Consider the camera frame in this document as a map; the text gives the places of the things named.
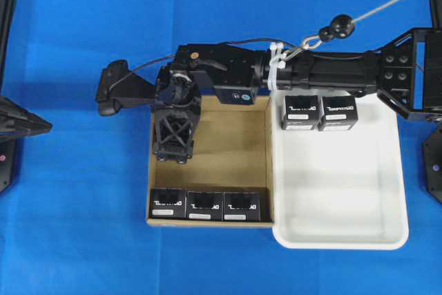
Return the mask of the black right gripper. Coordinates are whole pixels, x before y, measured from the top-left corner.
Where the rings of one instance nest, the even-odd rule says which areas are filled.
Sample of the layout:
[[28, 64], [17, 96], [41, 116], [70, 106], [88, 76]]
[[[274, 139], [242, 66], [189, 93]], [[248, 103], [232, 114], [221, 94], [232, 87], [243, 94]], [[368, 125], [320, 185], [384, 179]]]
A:
[[153, 153], [160, 162], [186, 164], [193, 156], [194, 125], [185, 111], [168, 108], [177, 83], [191, 96], [215, 93], [222, 104], [253, 105], [268, 77], [268, 52], [229, 44], [179, 46], [157, 76]]

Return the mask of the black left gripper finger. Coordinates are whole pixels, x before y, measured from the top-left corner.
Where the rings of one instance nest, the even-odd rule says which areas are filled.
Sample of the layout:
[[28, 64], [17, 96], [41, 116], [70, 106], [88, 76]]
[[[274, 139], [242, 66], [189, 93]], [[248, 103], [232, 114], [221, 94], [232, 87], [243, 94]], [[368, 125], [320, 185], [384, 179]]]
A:
[[38, 130], [38, 131], [2, 131], [0, 137], [0, 143], [8, 142], [10, 140], [17, 140], [23, 137], [35, 136], [49, 133], [49, 130]]
[[50, 131], [52, 124], [28, 112], [6, 97], [1, 97], [2, 131]]

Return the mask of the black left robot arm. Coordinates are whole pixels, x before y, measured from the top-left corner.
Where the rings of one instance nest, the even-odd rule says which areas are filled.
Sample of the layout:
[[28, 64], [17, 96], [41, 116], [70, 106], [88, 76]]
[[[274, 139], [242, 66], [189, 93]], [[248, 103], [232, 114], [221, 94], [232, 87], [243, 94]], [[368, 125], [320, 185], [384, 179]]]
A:
[[[4, 78], [8, 37], [16, 0], [1, 0], [1, 78]], [[1, 96], [1, 191], [13, 180], [17, 140], [50, 132], [52, 124]]]

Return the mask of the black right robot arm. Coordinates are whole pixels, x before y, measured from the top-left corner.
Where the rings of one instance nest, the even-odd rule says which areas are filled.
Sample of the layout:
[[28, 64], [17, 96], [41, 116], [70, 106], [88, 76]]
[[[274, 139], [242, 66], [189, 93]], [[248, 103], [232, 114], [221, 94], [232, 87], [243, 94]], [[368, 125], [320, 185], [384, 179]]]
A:
[[157, 77], [153, 151], [184, 164], [193, 155], [201, 91], [223, 104], [252, 105], [261, 88], [375, 94], [406, 120], [441, 121], [441, 31], [413, 28], [363, 53], [290, 50], [274, 41], [249, 50], [240, 41], [180, 46]]

